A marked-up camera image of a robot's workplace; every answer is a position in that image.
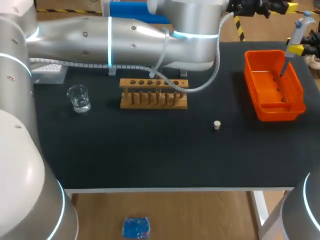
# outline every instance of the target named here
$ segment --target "water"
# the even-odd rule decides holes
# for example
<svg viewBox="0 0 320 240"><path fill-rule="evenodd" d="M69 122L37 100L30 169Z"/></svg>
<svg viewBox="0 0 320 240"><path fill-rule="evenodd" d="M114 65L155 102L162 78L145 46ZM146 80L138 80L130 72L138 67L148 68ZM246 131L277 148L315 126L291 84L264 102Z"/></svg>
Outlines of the water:
<svg viewBox="0 0 320 240"><path fill-rule="evenodd" d="M90 110L91 104L88 95L72 99L73 108L77 113L85 113Z"/></svg>

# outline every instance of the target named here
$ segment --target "white cap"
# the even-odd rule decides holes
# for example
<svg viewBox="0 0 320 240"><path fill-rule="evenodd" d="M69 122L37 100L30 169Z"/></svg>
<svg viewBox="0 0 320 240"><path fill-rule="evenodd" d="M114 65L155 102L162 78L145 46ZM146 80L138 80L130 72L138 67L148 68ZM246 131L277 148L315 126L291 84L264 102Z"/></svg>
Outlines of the white cap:
<svg viewBox="0 0 320 240"><path fill-rule="evenodd" d="M219 130L219 128L220 128L220 125L221 125L221 122L220 121L214 121L214 129L215 130Z"/></svg>

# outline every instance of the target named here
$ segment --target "black mat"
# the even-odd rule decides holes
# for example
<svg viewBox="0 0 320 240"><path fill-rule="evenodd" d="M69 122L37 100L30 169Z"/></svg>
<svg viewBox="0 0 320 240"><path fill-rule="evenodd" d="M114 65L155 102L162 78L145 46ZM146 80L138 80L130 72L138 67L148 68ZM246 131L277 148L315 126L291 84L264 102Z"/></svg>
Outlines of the black mat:
<svg viewBox="0 0 320 240"><path fill-rule="evenodd" d="M188 110L120 110L119 77L141 71L72 68L63 85L35 86L44 156L66 189L293 187L320 163L320 93L302 57L292 64L306 112L294 122L257 119L244 78L248 50L282 42L221 43L212 85L188 96ZM212 71L189 73L191 88ZM74 113L70 86L88 87L91 110ZM213 121L219 132L211 132Z"/></svg>

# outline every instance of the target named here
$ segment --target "glass beaker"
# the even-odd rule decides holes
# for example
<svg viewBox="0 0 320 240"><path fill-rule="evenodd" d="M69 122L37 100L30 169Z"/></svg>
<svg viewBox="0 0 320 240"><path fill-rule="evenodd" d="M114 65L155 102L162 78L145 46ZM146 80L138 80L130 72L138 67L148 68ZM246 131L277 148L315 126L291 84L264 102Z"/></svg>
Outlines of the glass beaker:
<svg viewBox="0 0 320 240"><path fill-rule="evenodd" d="M85 113L90 110L91 104L86 86L74 85L68 89L66 95L71 99L73 108L77 113Z"/></svg>

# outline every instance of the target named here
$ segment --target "small cap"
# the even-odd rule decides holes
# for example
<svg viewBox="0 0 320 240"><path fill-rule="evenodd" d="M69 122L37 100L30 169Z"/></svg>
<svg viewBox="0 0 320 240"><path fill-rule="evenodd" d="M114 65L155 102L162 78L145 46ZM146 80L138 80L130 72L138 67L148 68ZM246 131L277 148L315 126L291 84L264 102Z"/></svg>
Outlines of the small cap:
<svg viewBox="0 0 320 240"><path fill-rule="evenodd" d="M300 22L299 20L295 22L295 27L297 29L300 29L302 27L302 22Z"/></svg>
<svg viewBox="0 0 320 240"><path fill-rule="evenodd" d="M305 17L310 17L311 14L312 14L312 12L310 12L310 11L304 11L304 12L303 12L303 15L304 15Z"/></svg>
<svg viewBox="0 0 320 240"><path fill-rule="evenodd" d="M214 121L214 129L218 130L220 128L221 122L220 121Z"/></svg>

